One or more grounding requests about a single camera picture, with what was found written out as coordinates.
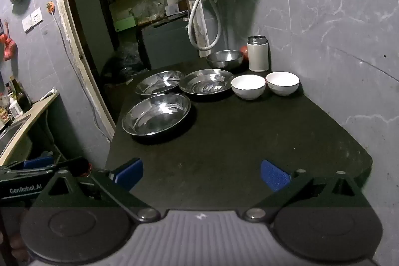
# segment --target black circular disc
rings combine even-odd
[[[382,227],[372,208],[316,207],[315,200],[296,202],[277,214],[274,230],[288,249],[322,262],[357,261],[374,254]]]
[[[118,207],[33,207],[21,226],[29,251],[54,265],[103,259],[125,244],[130,222]]]

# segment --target thermos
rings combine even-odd
[[[255,35],[248,38],[248,62],[252,71],[269,69],[269,42],[266,36]]]

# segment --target stainless steel bowl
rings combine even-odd
[[[157,94],[169,92],[179,85],[184,74],[180,71],[163,71],[143,79],[137,84],[136,93],[141,97],[152,97]]]
[[[222,69],[203,69],[186,75],[179,83],[182,91],[192,95],[211,95],[231,88],[232,73]]]
[[[241,51],[223,50],[208,54],[206,61],[212,68],[232,70],[239,67],[244,60]]]
[[[145,99],[124,116],[123,129],[135,136],[149,136],[171,129],[190,111],[190,100],[181,94],[164,93]]]

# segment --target blue gripper pad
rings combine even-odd
[[[125,190],[129,191],[143,177],[143,162],[141,159],[129,165],[114,177],[115,184],[118,184]]]
[[[42,168],[53,164],[54,164],[54,157],[47,156],[31,160],[25,160],[23,162],[23,169],[29,170],[32,168]]]
[[[273,190],[277,192],[291,181],[290,175],[277,168],[267,160],[261,164],[261,178]]]

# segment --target white hose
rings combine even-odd
[[[190,39],[190,42],[193,45],[193,47],[197,48],[198,50],[201,50],[201,51],[206,51],[206,50],[212,49],[216,45],[216,43],[219,41],[220,35],[221,35],[221,32],[222,32],[222,27],[221,27],[221,23],[220,23],[220,16],[219,16],[219,12],[218,12],[218,10],[216,8],[216,4],[213,1],[211,1],[211,0],[208,0],[208,1],[211,3],[211,6],[212,6],[212,8],[213,8],[213,10],[214,10],[214,12],[216,14],[216,19],[217,19],[217,35],[216,35],[215,40],[212,42],[212,44],[210,44],[209,46],[202,47],[202,46],[199,46],[194,40],[194,36],[193,36],[193,20],[194,20],[195,14],[196,14],[196,10],[197,10],[198,4],[199,4],[199,0],[196,0],[194,2],[194,6],[193,6],[193,9],[192,9],[191,14],[190,14],[190,19],[188,20],[188,38]]]

